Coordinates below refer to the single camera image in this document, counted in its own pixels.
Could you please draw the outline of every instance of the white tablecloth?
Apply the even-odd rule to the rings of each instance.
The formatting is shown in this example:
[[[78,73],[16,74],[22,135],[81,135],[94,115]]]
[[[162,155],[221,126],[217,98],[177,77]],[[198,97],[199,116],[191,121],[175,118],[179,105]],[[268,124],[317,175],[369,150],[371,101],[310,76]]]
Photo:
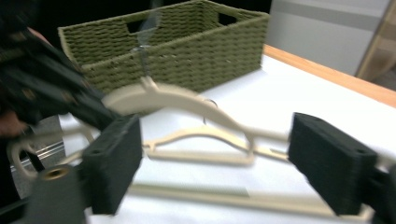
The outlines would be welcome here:
[[[238,122],[258,129],[288,134],[293,112],[327,120],[382,155],[396,158],[396,110],[329,81],[264,56],[262,70],[252,72],[202,93]],[[78,125],[61,117],[65,129]],[[181,128],[202,125],[202,118],[164,109],[142,118],[144,139],[164,136]],[[65,138],[67,152],[86,146],[79,137]],[[261,142],[287,151],[287,143]],[[211,139],[178,141],[172,147],[210,148]],[[265,193],[316,197],[292,165],[258,158],[251,167],[230,167],[142,160],[135,182],[244,188]],[[276,211],[194,203],[127,194],[114,217],[90,217],[99,223],[361,223],[337,218],[301,216]]]

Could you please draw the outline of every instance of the wooden table edge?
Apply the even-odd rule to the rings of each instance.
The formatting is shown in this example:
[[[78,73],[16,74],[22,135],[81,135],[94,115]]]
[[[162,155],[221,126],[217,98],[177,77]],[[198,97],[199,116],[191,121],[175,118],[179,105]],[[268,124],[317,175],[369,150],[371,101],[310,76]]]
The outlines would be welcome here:
[[[356,91],[380,103],[396,107],[396,91],[380,87],[371,82],[347,75],[269,45],[264,46],[263,53],[282,63],[287,63],[307,73]]]

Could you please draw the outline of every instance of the black foam pad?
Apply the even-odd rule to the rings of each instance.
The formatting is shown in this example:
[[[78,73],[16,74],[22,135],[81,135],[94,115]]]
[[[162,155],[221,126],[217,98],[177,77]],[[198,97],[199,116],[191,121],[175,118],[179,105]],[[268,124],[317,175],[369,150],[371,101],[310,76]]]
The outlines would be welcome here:
[[[336,215],[359,213],[376,158],[374,151],[330,123],[294,114],[289,160]]]
[[[141,160],[138,117],[116,119],[84,150],[80,166],[94,214],[116,214]]]
[[[78,169],[59,165],[40,172],[27,204],[26,224],[84,223],[86,207]]]

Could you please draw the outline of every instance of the woven basket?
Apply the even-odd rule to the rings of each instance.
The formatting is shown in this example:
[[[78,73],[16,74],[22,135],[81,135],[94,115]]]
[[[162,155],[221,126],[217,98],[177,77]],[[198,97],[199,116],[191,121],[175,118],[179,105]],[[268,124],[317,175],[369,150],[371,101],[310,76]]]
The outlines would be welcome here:
[[[146,49],[156,82],[205,91],[261,67],[269,15],[192,0],[157,8],[161,21]],[[128,24],[143,21],[151,10],[59,28],[66,55],[103,92],[133,84],[144,75],[137,35]],[[223,25],[227,15],[236,22]]]

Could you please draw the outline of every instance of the hanger hook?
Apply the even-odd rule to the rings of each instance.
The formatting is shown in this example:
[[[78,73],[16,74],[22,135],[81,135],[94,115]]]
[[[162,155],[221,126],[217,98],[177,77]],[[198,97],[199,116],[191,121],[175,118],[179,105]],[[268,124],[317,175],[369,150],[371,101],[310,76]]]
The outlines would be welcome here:
[[[132,49],[132,51],[138,51],[139,52],[140,62],[142,64],[145,76],[146,77],[151,77],[151,73],[149,71],[148,54],[146,52],[146,48],[148,48],[148,47],[150,47],[150,45],[140,45],[140,46]]]
[[[206,99],[204,99],[204,101],[208,101],[210,103],[213,103],[217,108],[219,108],[218,104],[212,99],[206,98]],[[202,122],[204,123],[204,125],[206,125],[206,118],[205,117],[203,118]]]

